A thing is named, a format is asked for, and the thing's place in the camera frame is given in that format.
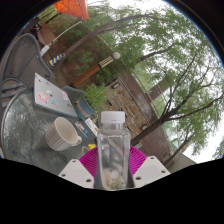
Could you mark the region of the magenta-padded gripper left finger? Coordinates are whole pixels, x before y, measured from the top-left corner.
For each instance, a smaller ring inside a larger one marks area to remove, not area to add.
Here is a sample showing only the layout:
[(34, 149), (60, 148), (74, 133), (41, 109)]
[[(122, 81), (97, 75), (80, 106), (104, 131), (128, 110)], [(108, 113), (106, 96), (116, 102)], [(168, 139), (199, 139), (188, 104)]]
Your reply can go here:
[(60, 172), (59, 177), (84, 188), (94, 188), (97, 173), (97, 148), (91, 149), (80, 159), (72, 159)]

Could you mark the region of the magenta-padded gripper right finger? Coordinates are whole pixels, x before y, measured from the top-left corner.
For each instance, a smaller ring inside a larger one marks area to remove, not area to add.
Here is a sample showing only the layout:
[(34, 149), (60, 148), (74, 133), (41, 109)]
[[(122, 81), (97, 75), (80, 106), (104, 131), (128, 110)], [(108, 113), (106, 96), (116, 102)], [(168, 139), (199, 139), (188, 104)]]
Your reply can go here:
[(146, 156), (138, 149), (130, 148), (129, 188), (143, 187), (169, 174), (170, 172), (155, 156)]

